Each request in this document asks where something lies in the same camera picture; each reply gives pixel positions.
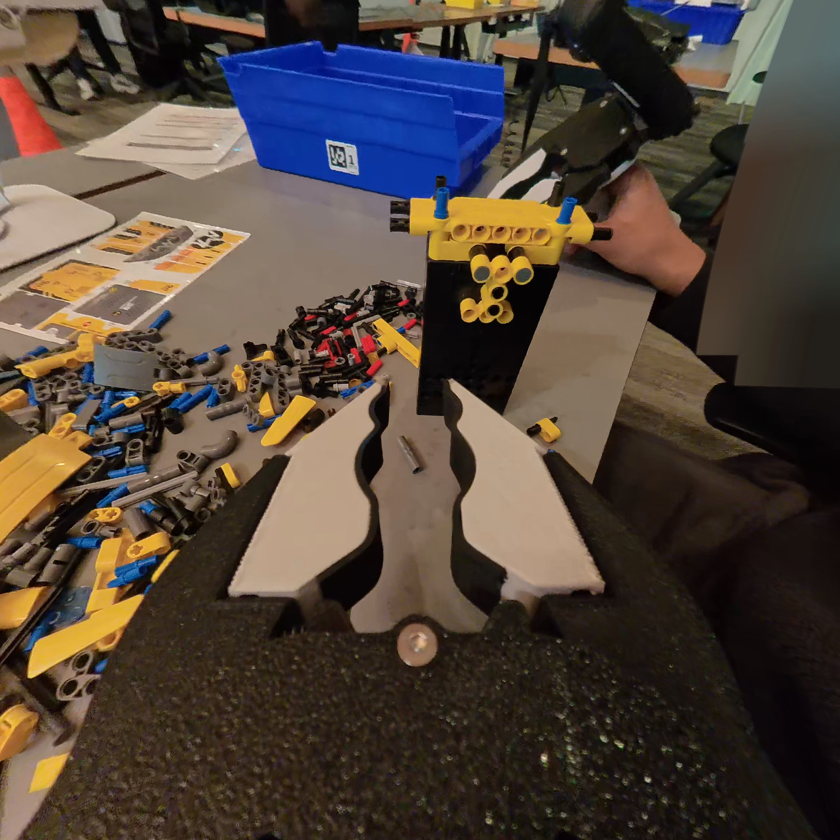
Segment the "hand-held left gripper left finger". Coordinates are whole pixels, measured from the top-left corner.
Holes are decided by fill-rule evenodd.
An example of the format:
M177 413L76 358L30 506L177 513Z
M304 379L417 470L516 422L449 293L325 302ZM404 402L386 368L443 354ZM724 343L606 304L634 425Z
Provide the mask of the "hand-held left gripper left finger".
M383 467L391 385L375 381L303 437L283 467L227 588L233 599L286 598L349 612L375 588L384 549L373 479Z

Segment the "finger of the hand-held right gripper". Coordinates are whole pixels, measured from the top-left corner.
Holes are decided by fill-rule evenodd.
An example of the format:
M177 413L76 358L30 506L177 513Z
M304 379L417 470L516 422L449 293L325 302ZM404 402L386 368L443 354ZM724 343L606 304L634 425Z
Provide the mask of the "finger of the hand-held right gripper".
M490 191L491 199L550 199L554 184L566 171L565 156L556 150L536 148L520 159Z

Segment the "yellow toy beam assembly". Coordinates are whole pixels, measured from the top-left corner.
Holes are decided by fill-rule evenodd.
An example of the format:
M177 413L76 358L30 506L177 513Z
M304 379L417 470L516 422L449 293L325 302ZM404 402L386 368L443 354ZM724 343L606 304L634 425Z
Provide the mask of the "yellow toy beam assembly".
M556 269L567 245L613 237L572 197L560 205L490 197L451 197L440 185L433 197L391 202L390 229L427 238L427 257L463 264L475 286L459 301L464 322L513 320L509 286L534 281L537 269Z

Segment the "person's right hand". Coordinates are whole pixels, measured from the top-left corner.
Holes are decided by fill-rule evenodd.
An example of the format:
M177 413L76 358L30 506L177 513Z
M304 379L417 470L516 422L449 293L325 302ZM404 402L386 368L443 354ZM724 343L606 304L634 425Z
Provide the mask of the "person's right hand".
M613 199L603 227L608 240L584 246L614 268L678 297L695 279L707 254L679 227L651 173L634 164L606 187Z

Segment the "blue plastic bin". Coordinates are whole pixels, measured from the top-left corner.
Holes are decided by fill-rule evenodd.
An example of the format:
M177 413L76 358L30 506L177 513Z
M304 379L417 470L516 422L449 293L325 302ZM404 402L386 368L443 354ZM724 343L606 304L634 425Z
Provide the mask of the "blue plastic bin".
M674 2L627 1L670 21L689 27L689 37L701 38L704 44L725 46L732 42L749 2Z
M259 165L363 191L468 194L501 139L501 66L312 41L223 57Z

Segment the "black office chair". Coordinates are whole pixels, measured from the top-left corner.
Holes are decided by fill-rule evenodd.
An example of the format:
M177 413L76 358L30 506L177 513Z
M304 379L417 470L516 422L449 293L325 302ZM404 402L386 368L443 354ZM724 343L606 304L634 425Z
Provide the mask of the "black office chair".
M688 199L708 183L737 173L748 130L747 122L736 123L712 137L709 146L712 163L670 200L668 206L672 211L681 212Z

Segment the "pile of black red pins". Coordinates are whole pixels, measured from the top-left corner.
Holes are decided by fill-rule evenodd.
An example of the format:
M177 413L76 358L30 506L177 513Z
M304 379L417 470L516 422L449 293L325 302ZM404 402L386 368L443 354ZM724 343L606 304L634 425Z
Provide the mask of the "pile of black red pins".
M402 281L327 297L314 307L298 307L273 344L247 342L245 361L231 378L252 406L268 397L282 408L294 396L348 399L372 383L385 357L401 356L375 341L372 322L389 322L420 348L423 316L420 287Z

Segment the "pile of yellow grey blue pieces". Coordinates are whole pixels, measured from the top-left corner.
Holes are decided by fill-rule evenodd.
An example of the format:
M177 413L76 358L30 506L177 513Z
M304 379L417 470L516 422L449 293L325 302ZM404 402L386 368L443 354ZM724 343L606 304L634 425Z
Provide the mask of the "pile of yellow grey blue pieces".
M171 318L2 354L3 816L60 771L128 624L119 606L221 511L247 436L285 408L237 391L248 341L189 353L165 341ZM155 352L154 389L95 384L97 344Z

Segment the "yellow angled toy beam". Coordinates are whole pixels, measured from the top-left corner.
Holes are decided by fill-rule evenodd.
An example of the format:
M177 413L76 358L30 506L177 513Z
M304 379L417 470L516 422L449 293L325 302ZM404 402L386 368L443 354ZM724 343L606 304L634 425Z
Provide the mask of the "yellow angled toy beam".
M419 347L382 318L375 319L371 326L374 331L375 341L387 353L398 352L415 368L419 368L421 362L421 350Z

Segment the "person's dark clothing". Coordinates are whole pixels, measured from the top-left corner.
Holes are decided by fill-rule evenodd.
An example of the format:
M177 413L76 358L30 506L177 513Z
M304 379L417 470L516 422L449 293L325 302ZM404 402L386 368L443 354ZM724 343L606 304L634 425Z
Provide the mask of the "person's dark clothing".
M690 590L763 749L815 833L838 838L838 390L760 388L752 404L802 467L703 458L617 422L595 487Z

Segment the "dark grey toy panel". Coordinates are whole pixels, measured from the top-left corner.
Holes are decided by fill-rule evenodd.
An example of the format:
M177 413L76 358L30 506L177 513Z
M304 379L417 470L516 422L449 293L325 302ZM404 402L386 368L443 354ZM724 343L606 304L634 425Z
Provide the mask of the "dark grey toy panel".
M155 352L97 344L93 352L93 382L116 391L151 392L157 381L158 364Z

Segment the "yellow black sticker sheet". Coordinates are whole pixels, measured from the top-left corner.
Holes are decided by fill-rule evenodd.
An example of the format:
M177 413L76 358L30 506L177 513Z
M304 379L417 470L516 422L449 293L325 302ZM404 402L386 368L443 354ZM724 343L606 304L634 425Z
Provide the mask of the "yellow black sticker sheet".
M66 344L135 328L249 237L140 213L2 286L2 330Z

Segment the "white printed paper sheet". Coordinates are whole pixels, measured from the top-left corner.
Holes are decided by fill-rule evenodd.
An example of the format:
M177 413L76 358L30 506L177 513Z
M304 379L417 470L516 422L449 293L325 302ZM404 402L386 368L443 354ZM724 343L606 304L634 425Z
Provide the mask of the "white printed paper sheet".
M161 103L77 153L145 165L213 165L246 133L236 108Z
M226 153L226 155L215 164L156 164L155 168L160 172L173 174L189 181L200 180L204 177L224 172L238 165L243 165L256 159L256 153L247 133L243 134Z

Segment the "light grey stand base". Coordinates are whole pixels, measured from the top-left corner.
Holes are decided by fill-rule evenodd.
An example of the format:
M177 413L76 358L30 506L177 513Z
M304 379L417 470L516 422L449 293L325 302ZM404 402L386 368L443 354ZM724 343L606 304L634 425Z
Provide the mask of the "light grey stand base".
M115 216L45 185L1 188L1 270L109 231Z

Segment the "orange traffic cone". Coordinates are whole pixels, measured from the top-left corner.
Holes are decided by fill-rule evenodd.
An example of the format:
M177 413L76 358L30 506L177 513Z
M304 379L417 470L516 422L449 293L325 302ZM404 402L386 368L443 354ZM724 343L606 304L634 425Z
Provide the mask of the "orange traffic cone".
M23 82L1 77L1 161L61 150L62 145L40 114Z

